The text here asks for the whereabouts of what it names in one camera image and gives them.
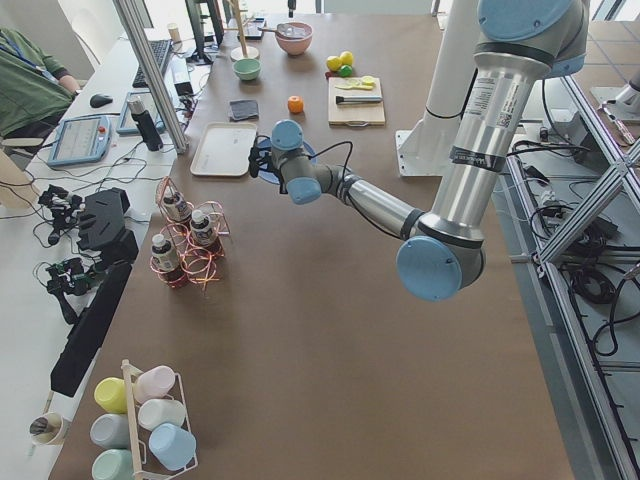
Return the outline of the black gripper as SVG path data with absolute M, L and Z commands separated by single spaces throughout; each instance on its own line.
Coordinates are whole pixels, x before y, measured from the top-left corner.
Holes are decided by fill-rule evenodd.
M 249 175 L 252 178 L 273 179 L 274 173 L 270 170 L 271 140 L 266 135 L 257 135 L 250 149 Z

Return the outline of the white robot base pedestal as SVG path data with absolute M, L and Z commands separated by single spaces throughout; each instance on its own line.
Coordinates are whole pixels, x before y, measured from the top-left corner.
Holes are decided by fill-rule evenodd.
M 477 8 L 476 1 L 452 3 L 424 115 L 412 130 L 396 132 L 398 168 L 403 177 L 442 176 L 449 166 L 449 153 L 476 71 Z

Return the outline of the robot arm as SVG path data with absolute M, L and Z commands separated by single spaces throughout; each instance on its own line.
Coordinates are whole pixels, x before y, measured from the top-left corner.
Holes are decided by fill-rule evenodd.
M 448 299 L 473 283 L 485 263 L 480 222 L 535 82 L 584 64 L 584 1 L 482 1 L 477 74 L 428 212 L 414 208 L 347 166 L 314 164 L 293 120 L 275 124 L 270 150 L 249 155 L 249 172 L 273 174 L 282 193 L 304 205 L 331 194 L 378 229 L 402 240 L 396 266 L 404 287 L 428 301 Z

